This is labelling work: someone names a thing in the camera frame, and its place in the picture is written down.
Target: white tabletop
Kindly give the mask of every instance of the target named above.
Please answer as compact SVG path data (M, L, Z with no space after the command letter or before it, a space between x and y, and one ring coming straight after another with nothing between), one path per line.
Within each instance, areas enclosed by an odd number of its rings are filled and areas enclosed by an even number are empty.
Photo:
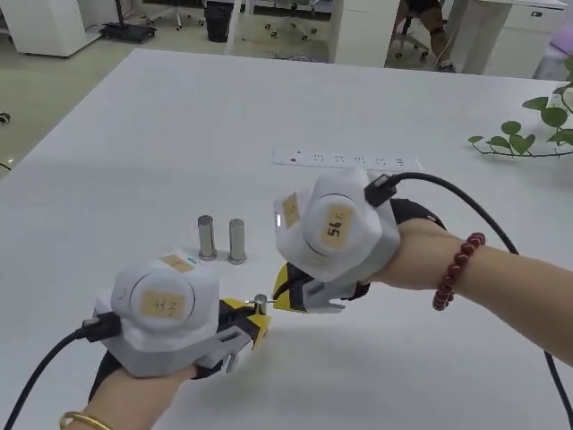
M269 293L282 263L272 201L324 172L272 165L273 148L414 155L482 203L523 254L573 268L572 159L488 159L466 143L507 119L538 125L521 101L555 85L135 50L0 183L0 417L122 267L196 245L199 215L215 217L222 251L228 221L246 224L249 261L212 263L223 293ZM500 243L434 186L400 195L456 234ZM477 305L437 314L431 301L377 286L339 315L273 312L247 365L187 383L157 428L565 428L541 350ZM78 343L58 356L17 428L81 408L102 352Z

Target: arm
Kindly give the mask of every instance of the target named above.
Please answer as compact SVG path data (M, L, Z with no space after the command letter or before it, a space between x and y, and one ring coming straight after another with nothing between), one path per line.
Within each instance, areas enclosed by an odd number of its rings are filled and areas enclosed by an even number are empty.
M424 219L399 226L401 244L372 280L433 289L462 241ZM488 246L470 258L454 290L573 366L573 272Z
M124 369L108 376L83 410L114 430L150 430L169 407L183 381L196 375L195 368L161 378L136 379ZM72 421L65 430L93 430Z
M573 272L484 247L455 290L573 366Z

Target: person's leg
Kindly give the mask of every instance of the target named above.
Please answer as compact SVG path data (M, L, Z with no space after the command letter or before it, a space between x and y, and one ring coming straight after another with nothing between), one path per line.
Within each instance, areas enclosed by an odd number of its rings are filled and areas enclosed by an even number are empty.
M396 29L398 28L398 25L400 25L400 23L406 19L408 15L408 4L406 3L406 0L400 0L400 3L398 5L398 11L396 12L396 20L394 21L394 30L393 33L396 33Z
M444 30L443 17L441 15L440 4L435 0L427 0L427 7L418 13L418 17L423 26L430 33L432 40L432 52L436 56L436 63L443 72L455 72L452 63L449 61L448 37Z

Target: power outlet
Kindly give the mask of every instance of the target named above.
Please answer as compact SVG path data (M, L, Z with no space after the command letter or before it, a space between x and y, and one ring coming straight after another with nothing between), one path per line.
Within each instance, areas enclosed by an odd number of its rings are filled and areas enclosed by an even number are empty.
M421 172L422 165L412 157L371 157L349 155L342 152L328 154L319 150L274 150L274 164L284 166L307 166L312 168L350 168L359 166L380 172Z

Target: gold bangle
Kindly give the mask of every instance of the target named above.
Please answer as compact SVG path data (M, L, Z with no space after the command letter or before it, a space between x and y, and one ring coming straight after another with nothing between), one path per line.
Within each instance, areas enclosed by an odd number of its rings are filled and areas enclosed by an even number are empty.
M91 415L81 414L80 412L66 412L63 414L60 418L60 430L63 430L64 427L66 427L72 421L78 421L96 430L114 430L107 424L101 422L99 419L92 417Z

